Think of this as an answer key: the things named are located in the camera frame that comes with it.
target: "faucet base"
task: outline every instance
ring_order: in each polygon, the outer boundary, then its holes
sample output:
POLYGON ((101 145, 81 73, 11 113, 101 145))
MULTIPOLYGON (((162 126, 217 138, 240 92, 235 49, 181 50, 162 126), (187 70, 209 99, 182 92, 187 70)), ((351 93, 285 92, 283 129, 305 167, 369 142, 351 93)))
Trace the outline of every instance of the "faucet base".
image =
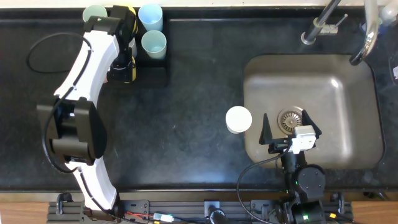
POLYGON ((307 41, 306 39, 304 39, 304 36, 305 36, 305 32, 301 35, 301 41, 302 41, 304 44, 312 45, 313 43, 315 43, 316 38, 315 38, 313 41, 307 41))

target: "sink basin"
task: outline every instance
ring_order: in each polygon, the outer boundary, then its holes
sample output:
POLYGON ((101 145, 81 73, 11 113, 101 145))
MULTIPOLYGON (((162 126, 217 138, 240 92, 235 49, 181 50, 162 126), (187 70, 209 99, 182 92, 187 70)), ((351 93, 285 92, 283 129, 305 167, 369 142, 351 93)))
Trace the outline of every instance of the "sink basin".
MULTIPOLYGON (((273 138, 284 138, 301 125, 307 110, 322 130, 309 164, 326 169, 366 169, 382 158, 376 92, 371 69, 349 64, 349 55, 263 55, 244 70, 244 106, 252 114, 245 147, 254 162, 271 158, 259 144, 263 114, 273 138)), ((274 168, 275 163, 264 164, 274 168)))

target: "white wall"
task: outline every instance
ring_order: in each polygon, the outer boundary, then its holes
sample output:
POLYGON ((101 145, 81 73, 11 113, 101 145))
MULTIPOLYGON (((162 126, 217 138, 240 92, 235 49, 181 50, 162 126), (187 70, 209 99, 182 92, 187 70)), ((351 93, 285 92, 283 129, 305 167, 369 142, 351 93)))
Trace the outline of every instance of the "white wall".
MULTIPOLYGON (((92 4, 141 6, 156 2, 161 6, 325 6, 330 0, 0 0, 0 8, 87 7, 92 4)), ((377 0, 386 5, 390 0, 377 0)), ((342 0, 340 6, 362 6, 363 0, 342 0)))

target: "yellow and black object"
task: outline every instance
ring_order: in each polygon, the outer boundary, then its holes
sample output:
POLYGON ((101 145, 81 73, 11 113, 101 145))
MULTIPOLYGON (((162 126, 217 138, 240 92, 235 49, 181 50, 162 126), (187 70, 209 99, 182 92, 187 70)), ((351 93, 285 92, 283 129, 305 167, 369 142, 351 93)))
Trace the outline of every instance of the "yellow and black object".
POLYGON ((111 64, 106 79, 110 83, 132 83, 136 78, 136 63, 129 43, 138 31, 135 10, 127 6, 113 6, 109 17, 91 16, 84 30, 102 30, 116 36, 119 55, 111 64))

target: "white cup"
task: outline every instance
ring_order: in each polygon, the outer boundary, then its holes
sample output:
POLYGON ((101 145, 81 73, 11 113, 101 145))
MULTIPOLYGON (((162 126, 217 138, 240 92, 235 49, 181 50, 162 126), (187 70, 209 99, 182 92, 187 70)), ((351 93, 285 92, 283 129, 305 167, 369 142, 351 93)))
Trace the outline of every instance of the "white cup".
POLYGON ((88 21, 88 19, 91 16, 102 16, 102 17, 107 17, 108 13, 106 12, 106 9, 104 6, 100 5, 92 5, 88 6, 84 11, 83 11, 83 20, 85 22, 88 21))
POLYGON ((129 47, 131 47, 131 55, 136 58, 137 57, 137 44, 136 44, 136 38, 133 38, 132 41, 129 43, 129 47))
POLYGON ((164 59, 166 57, 166 36, 157 30, 146 32, 141 40, 142 48, 153 59, 164 59))
POLYGON ((143 5, 138 11, 138 17, 147 31, 163 30, 163 11, 158 4, 143 5))
POLYGON ((233 134, 239 134, 248 130, 252 118, 248 109, 243 106, 234 106, 225 115, 226 127, 233 134))

